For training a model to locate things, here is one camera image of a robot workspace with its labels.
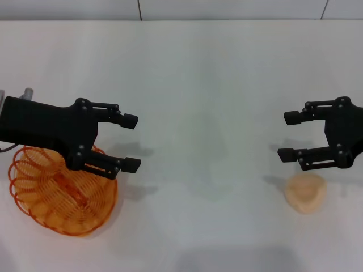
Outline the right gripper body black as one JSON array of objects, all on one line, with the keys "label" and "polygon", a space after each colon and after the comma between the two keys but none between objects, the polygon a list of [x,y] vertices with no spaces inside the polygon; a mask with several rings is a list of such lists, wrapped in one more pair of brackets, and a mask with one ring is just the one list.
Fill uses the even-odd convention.
[{"label": "right gripper body black", "polygon": [[336,166],[347,169],[362,153],[362,108],[338,97],[326,118],[324,132]]}]

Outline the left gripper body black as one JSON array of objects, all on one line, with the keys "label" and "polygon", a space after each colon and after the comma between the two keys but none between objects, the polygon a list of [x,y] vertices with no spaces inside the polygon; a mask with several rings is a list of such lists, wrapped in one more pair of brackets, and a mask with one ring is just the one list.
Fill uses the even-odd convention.
[{"label": "left gripper body black", "polygon": [[69,169],[84,169],[98,134],[98,123],[77,99],[69,107],[6,97],[1,111],[1,141],[59,153]]}]

